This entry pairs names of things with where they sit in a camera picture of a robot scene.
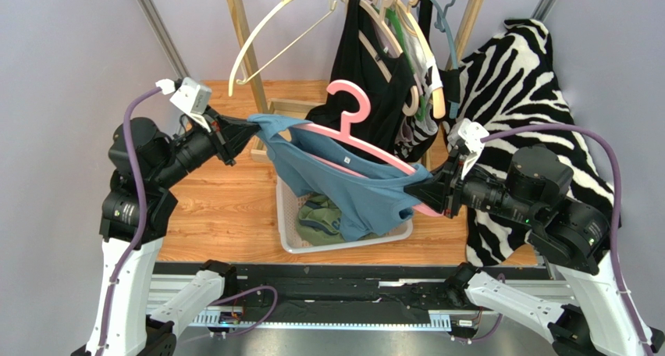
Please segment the blue tank top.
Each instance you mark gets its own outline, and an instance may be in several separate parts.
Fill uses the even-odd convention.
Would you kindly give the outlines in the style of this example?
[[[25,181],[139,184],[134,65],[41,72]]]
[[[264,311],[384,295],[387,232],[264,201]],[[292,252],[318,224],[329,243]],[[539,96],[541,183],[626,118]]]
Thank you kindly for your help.
[[[302,119],[254,114],[258,138],[267,148],[279,178],[299,197],[323,194],[341,211],[340,232],[347,241],[382,236],[409,220],[420,201],[404,188],[431,178],[422,165],[407,175],[348,151],[338,141],[302,130]]]

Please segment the pink hanger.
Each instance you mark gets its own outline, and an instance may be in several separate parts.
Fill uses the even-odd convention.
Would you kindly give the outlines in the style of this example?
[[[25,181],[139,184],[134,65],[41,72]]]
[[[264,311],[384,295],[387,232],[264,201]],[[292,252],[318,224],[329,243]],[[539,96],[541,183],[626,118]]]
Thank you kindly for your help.
[[[411,165],[393,154],[393,142],[404,119],[402,97],[387,95],[373,105],[365,91],[349,80],[334,80],[326,90],[328,104],[312,109],[308,119],[298,124],[298,128],[344,143],[408,176],[425,168]],[[351,99],[357,102],[358,110],[340,109],[340,115],[335,119],[332,102]]]

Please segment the green tank top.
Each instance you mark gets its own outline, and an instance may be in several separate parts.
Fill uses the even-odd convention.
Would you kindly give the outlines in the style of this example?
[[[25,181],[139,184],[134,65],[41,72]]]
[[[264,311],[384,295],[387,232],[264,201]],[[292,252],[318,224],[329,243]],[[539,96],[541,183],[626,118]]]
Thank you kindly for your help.
[[[324,194],[313,194],[302,204],[295,228],[302,240],[314,246],[379,238],[364,223],[356,208],[347,204],[340,208]]]

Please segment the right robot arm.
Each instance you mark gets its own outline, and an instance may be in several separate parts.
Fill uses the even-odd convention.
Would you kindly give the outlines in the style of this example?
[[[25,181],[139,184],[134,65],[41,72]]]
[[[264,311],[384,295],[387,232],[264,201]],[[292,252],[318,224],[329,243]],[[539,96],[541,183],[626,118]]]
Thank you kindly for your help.
[[[571,167],[542,145],[514,153],[505,180],[484,169],[465,169],[463,159],[454,151],[432,178],[405,191],[446,217],[466,206],[526,226],[528,242],[565,278],[575,303],[526,294],[468,263],[446,279],[453,297],[522,324],[558,355],[651,355],[660,350],[663,331],[634,322],[621,297],[606,217],[567,196]]]

